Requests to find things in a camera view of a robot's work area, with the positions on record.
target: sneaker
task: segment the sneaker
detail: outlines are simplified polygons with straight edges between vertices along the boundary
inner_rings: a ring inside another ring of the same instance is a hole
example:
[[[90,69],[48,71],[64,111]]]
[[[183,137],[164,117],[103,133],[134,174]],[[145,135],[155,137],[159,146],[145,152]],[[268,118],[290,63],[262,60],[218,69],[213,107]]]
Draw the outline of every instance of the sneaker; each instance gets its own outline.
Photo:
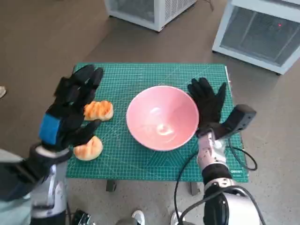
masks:
[[[3,86],[0,86],[0,98],[2,98],[6,93],[6,89]]]
[[[178,225],[178,224],[179,224],[179,222],[177,219],[177,215],[176,215],[176,212],[174,212],[171,217],[170,225]]]
[[[145,215],[142,211],[140,210],[135,211],[131,217],[136,219],[140,225],[145,225]]]

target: white cabinet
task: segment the white cabinet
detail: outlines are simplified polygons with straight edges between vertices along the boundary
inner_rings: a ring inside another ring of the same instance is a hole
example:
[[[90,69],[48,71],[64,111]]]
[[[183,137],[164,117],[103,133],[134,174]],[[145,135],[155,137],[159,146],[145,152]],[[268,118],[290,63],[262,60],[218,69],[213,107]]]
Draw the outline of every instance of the white cabinet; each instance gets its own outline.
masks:
[[[111,16],[161,31],[197,0],[105,0]]]
[[[229,0],[212,50],[284,74],[300,57],[300,5]]]

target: table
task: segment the table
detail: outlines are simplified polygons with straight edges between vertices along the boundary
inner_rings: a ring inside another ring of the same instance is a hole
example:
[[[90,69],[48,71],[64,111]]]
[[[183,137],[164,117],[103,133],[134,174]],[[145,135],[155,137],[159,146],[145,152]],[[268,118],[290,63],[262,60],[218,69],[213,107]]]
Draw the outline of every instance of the table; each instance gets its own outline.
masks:
[[[74,70],[89,63],[79,63]],[[142,90],[155,85],[170,85],[187,91],[192,78],[206,77],[215,91],[228,82],[227,69],[222,64],[181,63],[93,63],[104,68],[104,77],[95,100],[109,100],[114,117],[103,122],[96,135],[103,142],[103,152],[95,160],[84,162],[74,156],[68,162],[67,177],[106,180],[165,180],[175,181],[187,158],[198,151],[197,139],[169,152],[158,152],[139,144],[126,126],[126,111],[131,100]],[[230,88],[227,88],[222,121],[233,109]],[[240,135],[232,137],[233,146],[242,148]],[[245,162],[242,153],[238,156]],[[237,182],[247,182],[248,173],[229,150],[226,157],[230,172]],[[202,181],[196,159],[185,169],[181,181]]]

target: bread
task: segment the bread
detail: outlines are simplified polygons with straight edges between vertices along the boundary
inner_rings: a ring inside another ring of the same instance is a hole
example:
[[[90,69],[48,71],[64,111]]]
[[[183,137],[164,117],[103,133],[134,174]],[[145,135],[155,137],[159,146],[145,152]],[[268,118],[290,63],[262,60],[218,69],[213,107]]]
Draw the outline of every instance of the bread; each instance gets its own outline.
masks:
[[[102,149],[103,145],[101,140],[93,136],[86,144],[74,147],[73,152],[77,159],[90,161],[97,158],[101,154]]]
[[[113,105],[109,101],[96,102],[92,101],[84,107],[84,119],[102,121],[109,120],[113,117]]]

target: concrete floor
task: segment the concrete floor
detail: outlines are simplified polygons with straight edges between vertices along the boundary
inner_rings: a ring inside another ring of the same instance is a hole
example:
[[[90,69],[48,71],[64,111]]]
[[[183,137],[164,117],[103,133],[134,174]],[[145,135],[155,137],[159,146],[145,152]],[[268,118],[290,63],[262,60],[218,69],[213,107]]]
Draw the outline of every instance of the concrete floor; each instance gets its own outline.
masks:
[[[244,184],[255,196],[267,224],[297,225],[300,215],[299,165],[300,62],[284,76],[229,57],[212,54],[226,1],[214,0],[215,11],[199,1],[157,34],[108,18],[101,0],[2,0],[0,3],[0,147],[25,157],[36,142],[41,118],[53,101],[63,75],[80,61],[224,63],[231,75],[235,103],[258,114],[243,132],[246,149],[259,170]],[[81,208],[101,225],[113,225],[140,208],[148,224],[166,225],[174,209],[173,182],[120,181],[115,193],[104,180],[69,179],[72,211]],[[179,187],[185,209],[192,197]],[[202,224],[203,208],[187,215]]]

